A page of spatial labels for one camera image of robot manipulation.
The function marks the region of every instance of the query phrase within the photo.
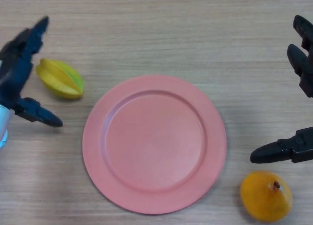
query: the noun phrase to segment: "orange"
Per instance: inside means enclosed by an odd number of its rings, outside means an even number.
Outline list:
[[[255,219],[271,223],[291,211],[292,193],[287,183],[271,172],[255,171],[241,183],[240,197]]]

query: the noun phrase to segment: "pink plate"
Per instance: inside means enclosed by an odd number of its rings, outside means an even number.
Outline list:
[[[218,110],[176,77],[143,76],[107,92],[83,134],[87,172],[109,200],[127,210],[164,214],[201,198],[225,161]]]

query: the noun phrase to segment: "mango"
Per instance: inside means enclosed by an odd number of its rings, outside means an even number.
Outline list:
[[[265,223],[283,219],[292,208],[292,193],[287,183],[267,171],[249,174],[241,183],[240,197],[247,212]]]
[[[63,61],[42,58],[36,73],[43,85],[57,96],[77,99],[84,93],[82,76]]]

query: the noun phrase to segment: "wood grain surface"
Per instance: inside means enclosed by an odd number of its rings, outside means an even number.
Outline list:
[[[0,43],[43,15],[42,57],[74,66],[86,82],[75,102],[48,93],[32,73],[23,96],[56,113],[58,130],[13,117],[0,151],[1,225],[247,225],[239,184],[270,170],[290,185],[292,212],[280,225],[313,220],[313,161],[255,165],[250,153],[313,126],[313,101],[298,87],[286,55],[301,39],[296,14],[313,21],[313,0],[0,0]],[[201,200],[176,213],[144,216],[107,201],[81,155],[86,118],[110,88],[135,76],[185,79],[218,107],[228,135],[223,172]]]

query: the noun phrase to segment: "table surface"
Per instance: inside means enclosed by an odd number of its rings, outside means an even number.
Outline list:
[[[23,96],[64,121],[58,130],[13,117],[0,152],[2,225],[246,225],[241,180],[270,170],[290,185],[294,206],[277,224],[311,224],[313,161],[249,162],[257,147],[313,125],[313,101],[299,88],[286,50],[301,39],[295,15],[313,21],[313,0],[0,0],[0,42],[43,15],[51,24],[35,57],[59,59],[84,77],[82,100],[61,101],[32,73]],[[92,185],[81,137],[93,105],[135,76],[165,74],[204,91],[219,109],[228,135],[223,172],[192,206],[168,215],[126,212]]]

